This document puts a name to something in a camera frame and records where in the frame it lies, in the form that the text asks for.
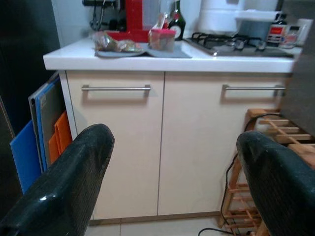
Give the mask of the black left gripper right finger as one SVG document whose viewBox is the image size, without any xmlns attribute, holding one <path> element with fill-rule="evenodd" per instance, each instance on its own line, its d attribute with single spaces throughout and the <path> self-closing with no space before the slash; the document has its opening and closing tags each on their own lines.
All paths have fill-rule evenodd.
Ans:
<svg viewBox="0 0 315 236">
<path fill-rule="evenodd" d="M 239 135 L 238 157 L 271 236 L 315 236 L 315 170 L 258 131 Z"/>
</svg>

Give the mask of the grey fridge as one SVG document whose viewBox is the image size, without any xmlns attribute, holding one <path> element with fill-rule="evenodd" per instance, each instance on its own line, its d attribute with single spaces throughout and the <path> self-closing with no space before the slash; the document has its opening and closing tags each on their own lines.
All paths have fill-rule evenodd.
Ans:
<svg viewBox="0 0 315 236">
<path fill-rule="evenodd" d="M 280 113 L 315 139 L 315 0 L 284 0 L 288 21 L 310 19 L 312 25 L 294 63 Z"/>
</svg>

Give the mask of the wooden slatted rack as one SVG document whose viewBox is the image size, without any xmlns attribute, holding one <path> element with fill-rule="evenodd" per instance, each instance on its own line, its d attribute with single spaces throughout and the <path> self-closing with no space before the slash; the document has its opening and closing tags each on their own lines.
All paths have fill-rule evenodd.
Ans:
<svg viewBox="0 0 315 236">
<path fill-rule="evenodd" d="M 244 132 L 258 131 L 294 151 L 315 170 L 315 139 L 277 110 L 249 109 Z M 219 227 L 233 236 L 271 236 L 251 196 L 238 152 L 225 174 Z"/>
</svg>

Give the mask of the blue plastic board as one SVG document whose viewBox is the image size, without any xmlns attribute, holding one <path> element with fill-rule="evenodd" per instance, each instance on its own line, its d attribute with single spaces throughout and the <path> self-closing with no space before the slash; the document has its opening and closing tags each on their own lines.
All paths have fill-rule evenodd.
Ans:
<svg viewBox="0 0 315 236">
<path fill-rule="evenodd" d="M 31 120 L 10 142 L 10 147 L 21 190 L 25 194 L 41 175 L 37 144 Z"/>
</svg>

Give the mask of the beige cabinet door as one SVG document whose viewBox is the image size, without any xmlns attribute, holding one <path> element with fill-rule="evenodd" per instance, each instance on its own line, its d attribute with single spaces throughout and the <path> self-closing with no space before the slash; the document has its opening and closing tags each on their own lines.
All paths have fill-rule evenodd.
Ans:
<svg viewBox="0 0 315 236">
<path fill-rule="evenodd" d="M 164 74 L 162 72 L 68 71 L 76 130 L 103 123 L 115 144 L 94 208 L 94 219 L 154 216 L 158 180 Z M 142 87 L 143 94 L 82 92 L 81 87 Z"/>
<path fill-rule="evenodd" d="M 283 73 L 167 72 L 161 136 L 158 214 L 216 212 L 224 173 L 244 130 L 248 109 L 275 109 L 282 91 L 224 91 L 284 87 Z"/>
</svg>

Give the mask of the beige kitchen base cabinet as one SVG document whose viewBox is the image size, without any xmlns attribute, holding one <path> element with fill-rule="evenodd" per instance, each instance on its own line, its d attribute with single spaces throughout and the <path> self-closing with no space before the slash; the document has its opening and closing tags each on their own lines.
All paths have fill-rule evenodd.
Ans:
<svg viewBox="0 0 315 236">
<path fill-rule="evenodd" d="M 90 39 L 43 57 L 72 136 L 103 123 L 115 137 L 95 220 L 218 212 L 247 110 L 278 108 L 295 63 L 175 46 L 188 58 L 99 58 Z"/>
</svg>

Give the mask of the white kitchen countertop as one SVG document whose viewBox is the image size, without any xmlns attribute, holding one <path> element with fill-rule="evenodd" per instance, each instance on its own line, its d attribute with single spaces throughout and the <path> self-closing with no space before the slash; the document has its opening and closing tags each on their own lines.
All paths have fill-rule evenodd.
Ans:
<svg viewBox="0 0 315 236">
<path fill-rule="evenodd" d="M 47 70 L 290 73 L 302 52 L 301 48 L 287 50 L 294 55 L 292 59 L 213 57 L 183 41 L 176 45 L 190 58 L 99 58 L 95 56 L 94 42 L 87 38 L 45 54 L 43 60 Z"/>
</svg>

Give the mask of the clear bag of snacks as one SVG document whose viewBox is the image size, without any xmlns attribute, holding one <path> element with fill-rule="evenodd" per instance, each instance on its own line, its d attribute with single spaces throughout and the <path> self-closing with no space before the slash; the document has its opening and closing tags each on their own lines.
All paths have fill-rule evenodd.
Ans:
<svg viewBox="0 0 315 236">
<path fill-rule="evenodd" d="M 92 35 L 95 49 L 104 52 L 140 53 L 144 49 L 132 40 L 116 40 L 105 31 L 98 31 Z"/>
</svg>

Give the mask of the dark jar with red label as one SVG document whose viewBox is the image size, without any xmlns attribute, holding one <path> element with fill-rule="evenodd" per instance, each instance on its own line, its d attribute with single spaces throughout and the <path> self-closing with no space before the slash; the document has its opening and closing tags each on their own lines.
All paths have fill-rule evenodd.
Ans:
<svg viewBox="0 0 315 236">
<path fill-rule="evenodd" d="M 284 34 L 285 28 L 287 26 L 286 17 L 287 17 L 287 14 L 284 14 L 284 13 L 279 13 L 276 15 L 273 23 L 270 25 L 270 28 L 267 34 L 267 38 L 266 38 L 267 46 L 270 46 L 270 47 L 279 46 L 281 37 Z"/>
</svg>

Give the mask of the grey counter mat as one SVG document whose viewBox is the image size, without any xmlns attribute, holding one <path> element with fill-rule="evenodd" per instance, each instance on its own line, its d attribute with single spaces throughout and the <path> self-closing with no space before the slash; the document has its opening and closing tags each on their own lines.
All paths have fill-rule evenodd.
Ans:
<svg viewBox="0 0 315 236">
<path fill-rule="evenodd" d="M 100 44 L 94 42 L 95 56 L 100 58 L 127 58 L 127 57 L 139 57 L 148 56 L 154 58 L 171 58 L 171 59 L 190 59 L 191 56 L 184 53 L 180 46 L 174 46 L 173 51 L 159 51 L 150 48 L 148 43 L 138 44 L 142 51 L 140 52 L 113 52 L 113 51 L 102 51 L 99 49 Z"/>
</svg>

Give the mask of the black hanging kitchen utensil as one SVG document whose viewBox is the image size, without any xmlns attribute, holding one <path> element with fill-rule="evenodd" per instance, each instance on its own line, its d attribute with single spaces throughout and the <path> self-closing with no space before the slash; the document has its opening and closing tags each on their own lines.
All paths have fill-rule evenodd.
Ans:
<svg viewBox="0 0 315 236">
<path fill-rule="evenodd" d="M 102 25 L 104 15 L 104 4 L 95 4 L 93 7 L 92 19 L 90 20 L 90 27 L 94 31 L 99 31 Z"/>
</svg>

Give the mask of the pink lidded food container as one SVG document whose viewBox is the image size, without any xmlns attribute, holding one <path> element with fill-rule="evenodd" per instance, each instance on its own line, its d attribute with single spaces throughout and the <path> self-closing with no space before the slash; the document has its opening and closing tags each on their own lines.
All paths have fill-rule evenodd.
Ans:
<svg viewBox="0 0 315 236">
<path fill-rule="evenodd" d="M 149 48 L 157 51 L 173 52 L 176 32 L 171 29 L 156 29 L 149 31 Z"/>
</svg>

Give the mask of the red kitchen appliance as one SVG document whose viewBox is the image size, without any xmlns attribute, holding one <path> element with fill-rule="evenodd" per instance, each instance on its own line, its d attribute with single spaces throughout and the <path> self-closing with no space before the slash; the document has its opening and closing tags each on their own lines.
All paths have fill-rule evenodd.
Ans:
<svg viewBox="0 0 315 236">
<path fill-rule="evenodd" d="M 143 1 L 119 0 L 120 7 L 126 12 L 125 31 L 107 31 L 107 34 L 116 40 L 133 40 L 134 42 L 148 43 L 149 30 L 143 26 Z"/>
</svg>

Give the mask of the dark glass bottle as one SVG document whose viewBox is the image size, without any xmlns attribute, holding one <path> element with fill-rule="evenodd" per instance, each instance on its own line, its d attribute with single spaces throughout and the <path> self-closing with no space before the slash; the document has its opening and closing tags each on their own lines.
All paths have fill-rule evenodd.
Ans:
<svg viewBox="0 0 315 236">
<path fill-rule="evenodd" d="M 180 10 L 180 0 L 174 0 L 170 17 L 171 19 L 168 28 L 175 31 L 175 40 L 181 41 L 183 39 L 186 21 Z"/>
</svg>

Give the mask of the white wall socket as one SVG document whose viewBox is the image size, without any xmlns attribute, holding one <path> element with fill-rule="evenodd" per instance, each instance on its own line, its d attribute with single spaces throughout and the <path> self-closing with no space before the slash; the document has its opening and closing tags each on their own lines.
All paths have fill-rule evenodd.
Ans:
<svg viewBox="0 0 315 236">
<path fill-rule="evenodd" d="M 301 18 L 297 21 L 297 26 L 299 27 L 299 33 L 296 45 L 299 47 L 302 47 L 308 37 L 308 34 L 310 32 L 311 26 L 313 24 L 312 19 L 304 19 Z"/>
</svg>

